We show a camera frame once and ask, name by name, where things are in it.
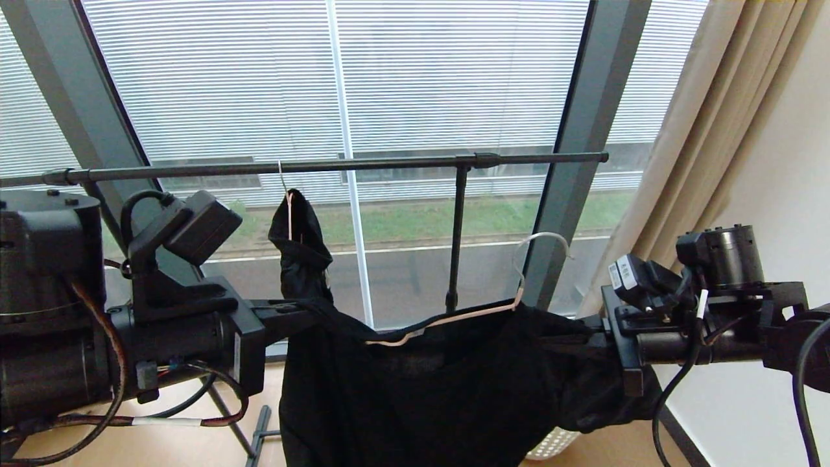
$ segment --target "clothes hanger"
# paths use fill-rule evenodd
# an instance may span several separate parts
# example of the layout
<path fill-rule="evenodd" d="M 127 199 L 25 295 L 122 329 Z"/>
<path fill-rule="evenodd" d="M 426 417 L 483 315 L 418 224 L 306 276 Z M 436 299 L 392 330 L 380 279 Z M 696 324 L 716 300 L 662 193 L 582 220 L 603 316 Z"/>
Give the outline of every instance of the clothes hanger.
<path fill-rule="evenodd" d="M 534 239 L 539 238 L 539 237 L 556 238 L 564 246 L 565 256 L 568 257 L 568 258 L 574 259 L 574 256 L 571 255 L 571 253 L 570 253 L 570 245 L 568 245 L 568 240 L 565 237 L 563 237 L 562 235 L 560 235 L 558 233 L 555 233 L 555 232 L 534 233 L 533 235 L 530 235 L 529 237 L 525 238 L 524 240 L 518 242 L 516 244 L 515 249 L 513 250 L 513 254 L 511 255 L 511 258 L 510 258 L 510 262 L 513 265 L 513 269 L 519 274 L 519 289 L 516 291 L 516 296 L 513 299 L 513 302 L 508 303 L 506 305 L 500 305 L 498 307 L 486 308 L 484 310 L 477 310 L 477 311 L 474 311 L 474 312 L 464 313 L 462 315 L 456 315 L 454 317 L 445 317 L 443 319 L 436 320 L 434 322 L 431 322 L 431 323 L 427 324 L 425 327 L 422 327 L 420 329 L 416 329 L 415 331 L 408 332 L 399 341 L 395 341 L 395 342 L 366 341 L 366 344 L 377 344 L 379 346 L 385 346 L 385 347 L 400 347 L 403 344 L 407 343 L 407 341 L 409 341 L 409 339 L 411 339 L 412 337 L 422 335 L 424 329 L 426 329 L 428 327 L 440 326 L 442 324 L 447 324 L 449 322 L 461 321 L 461 320 L 469 319 L 469 318 L 472 318 L 472 317 L 480 317 L 480 316 L 490 315 L 490 314 L 498 313 L 498 312 L 512 312 L 512 311 L 515 311 L 516 307 L 518 307 L 519 303 L 521 303 L 522 294 L 524 294 L 524 292 L 525 292 L 525 275 L 521 272 L 521 268 L 519 268 L 519 264 L 516 263 L 516 253 L 519 251 L 519 248 L 521 248 L 523 245 L 525 245 L 528 242 L 530 242 L 531 240 L 534 240 Z"/>
<path fill-rule="evenodd" d="M 294 229 L 291 227 L 291 220 L 293 216 L 291 216 L 291 201 L 294 198 L 293 193 L 288 192 L 288 185 L 286 185 L 286 177 L 282 174 L 282 160 L 276 161 L 277 168 L 280 169 L 280 181 L 282 181 L 282 189 L 286 191 L 286 203 L 288 204 L 288 240 L 293 241 L 294 237 Z"/>

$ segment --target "curtain fold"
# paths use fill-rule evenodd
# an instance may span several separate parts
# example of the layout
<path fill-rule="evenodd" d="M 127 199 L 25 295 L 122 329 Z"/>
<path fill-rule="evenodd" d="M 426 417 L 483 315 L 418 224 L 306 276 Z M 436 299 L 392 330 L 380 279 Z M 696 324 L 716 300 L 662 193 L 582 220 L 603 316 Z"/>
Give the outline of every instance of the curtain fold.
<path fill-rule="evenodd" d="M 672 265 L 677 236 L 709 226 L 715 192 L 725 189 L 725 173 L 805 5 L 715 0 L 707 7 L 640 188 L 606 247 L 579 316 L 602 306 L 599 287 L 609 283 L 606 266 L 612 261 L 630 252 Z"/>

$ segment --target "white wall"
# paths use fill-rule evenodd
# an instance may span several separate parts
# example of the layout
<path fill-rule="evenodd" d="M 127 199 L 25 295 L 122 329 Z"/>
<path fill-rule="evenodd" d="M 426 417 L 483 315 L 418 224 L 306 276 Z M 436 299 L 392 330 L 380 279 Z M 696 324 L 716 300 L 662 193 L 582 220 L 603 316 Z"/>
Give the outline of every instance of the white wall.
<path fill-rule="evenodd" d="M 816 14 L 800 57 L 783 64 L 789 77 L 774 81 L 769 118 L 753 124 L 749 157 L 715 223 L 753 224 L 766 279 L 803 281 L 814 307 L 830 302 L 830 2 Z M 665 384 L 676 366 L 658 372 Z M 712 465 L 807 465 L 791 381 L 759 362 L 698 366 L 668 405 Z M 830 394 L 807 393 L 830 465 Z"/>

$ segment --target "robotic arm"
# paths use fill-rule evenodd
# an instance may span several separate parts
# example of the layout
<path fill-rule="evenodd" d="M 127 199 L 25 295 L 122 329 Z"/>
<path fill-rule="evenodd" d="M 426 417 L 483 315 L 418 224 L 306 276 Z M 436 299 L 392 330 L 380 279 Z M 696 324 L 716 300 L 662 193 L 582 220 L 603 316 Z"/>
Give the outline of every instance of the robotic arm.
<path fill-rule="evenodd" d="M 157 199 L 162 212 L 133 238 L 129 217 L 143 198 Z M 314 316 L 292 301 L 245 300 L 224 278 L 186 286 L 159 270 L 161 246 L 198 266 L 241 223 L 204 191 L 185 200 L 139 192 L 125 203 L 128 259 L 121 270 L 131 279 L 133 300 L 104 310 L 99 207 L 97 199 L 57 190 L 2 194 L 4 436 L 49 429 L 56 420 L 81 423 L 58 415 L 94 403 L 115 400 L 114 415 L 123 399 L 153 401 L 159 388 L 206 372 L 235 385 L 241 418 L 247 397 L 262 391 L 265 347 L 312 326 Z M 697 342 L 692 364 L 761 360 L 797 374 L 803 343 L 830 322 L 830 307 L 809 309 L 802 283 L 765 283 L 749 226 L 688 233 L 677 252 L 682 276 L 632 255 L 620 258 L 609 268 L 613 285 L 603 288 L 606 315 L 584 318 L 593 335 L 554 339 L 552 347 L 618 358 L 629 396 L 642 394 L 644 366 L 690 363 Z M 786 316 L 790 307 L 793 315 Z M 830 333 L 813 349 L 824 351 L 803 358 L 803 380 L 830 392 Z M 134 423 L 129 418 L 86 423 L 103 430 Z M 29 464 L 55 462 L 70 451 Z"/>

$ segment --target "perforated laundry basket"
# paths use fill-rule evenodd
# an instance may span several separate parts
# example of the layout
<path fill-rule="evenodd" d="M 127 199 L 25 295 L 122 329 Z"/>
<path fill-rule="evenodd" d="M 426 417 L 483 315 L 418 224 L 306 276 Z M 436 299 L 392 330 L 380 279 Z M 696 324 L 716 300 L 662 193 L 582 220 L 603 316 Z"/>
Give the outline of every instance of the perforated laundry basket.
<path fill-rule="evenodd" d="M 567 431 L 554 428 L 533 450 L 525 456 L 529 460 L 546 460 L 559 454 L 576 440 L 577 431 Z"/>

